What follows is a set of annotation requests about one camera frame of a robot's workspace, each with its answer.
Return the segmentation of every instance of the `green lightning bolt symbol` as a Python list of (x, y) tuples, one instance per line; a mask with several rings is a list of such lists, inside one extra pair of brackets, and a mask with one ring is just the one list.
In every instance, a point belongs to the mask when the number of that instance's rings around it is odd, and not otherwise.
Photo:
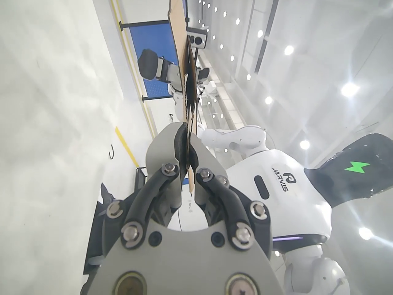
[(356, 162), (356, 161), (350, 161), (352, 166), (347, 167), (344, 170), (347, 171), (353, 171), (353, 172), (358, 172), (358, 173), (365, 173), (364, 170), (362, 169), (364, 166), (369, 166), (369, 163), (364, 163), (364, 162)]

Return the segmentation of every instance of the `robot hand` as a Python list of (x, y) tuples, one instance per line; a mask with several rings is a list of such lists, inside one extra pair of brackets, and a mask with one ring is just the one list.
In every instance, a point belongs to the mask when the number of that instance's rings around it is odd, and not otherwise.
[[(84, 288), (88, 295), (258, 295), (260, 289), (283, 295), (268, 261), (268, 208), (230, 186), (225, 170), (194, 134), (186, 144), (187, 134), (185, 123), (163, 129), (146, 153), (146, 184), (108, 206), (104, 260)], [(178, 232), (167, 225), (181, 206), (188, 165), (195, 172), (195, 202), (209, 227)]]

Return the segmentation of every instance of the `ceiling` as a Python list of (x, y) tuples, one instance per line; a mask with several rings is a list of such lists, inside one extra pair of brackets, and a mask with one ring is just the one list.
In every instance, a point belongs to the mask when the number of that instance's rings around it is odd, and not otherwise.
[[(393, 139), (393, 0), (188, 0), (188, 11), (190, 26), (208, 26), (205, 55), (244, 122), (266, 128), (268, 147), (318, 167), (368, 133)], [(349, 82), (353, 97), (341, 94)], [(392, 200), (388, 191), (333, 211), (325, 251), (353, 294), (390, 293)], [(363, 225), (379, 239), (361, 239)]]

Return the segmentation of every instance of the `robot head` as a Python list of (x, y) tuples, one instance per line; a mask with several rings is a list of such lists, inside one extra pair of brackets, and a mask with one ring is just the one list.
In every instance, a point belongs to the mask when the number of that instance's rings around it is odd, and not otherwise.
[(393, 141), (381, 134), (366, 135), (305, 173), (331, 207), (370, 198), (393, 186)]

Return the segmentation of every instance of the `jarvis logo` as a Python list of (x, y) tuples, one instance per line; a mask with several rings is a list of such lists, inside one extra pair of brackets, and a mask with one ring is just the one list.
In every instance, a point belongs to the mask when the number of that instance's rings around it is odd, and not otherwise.
[(286, 186), (286, 183), (296, 183), (296, 179), (292, 173), (281, 174), (277, 169), (275, 169), (273, 167), (272, 167), (272, 169), (273, 169), (275, 175), (277, 176), (278, 182), (280, 183), (283, 191), (288, 191), (288, 187)]

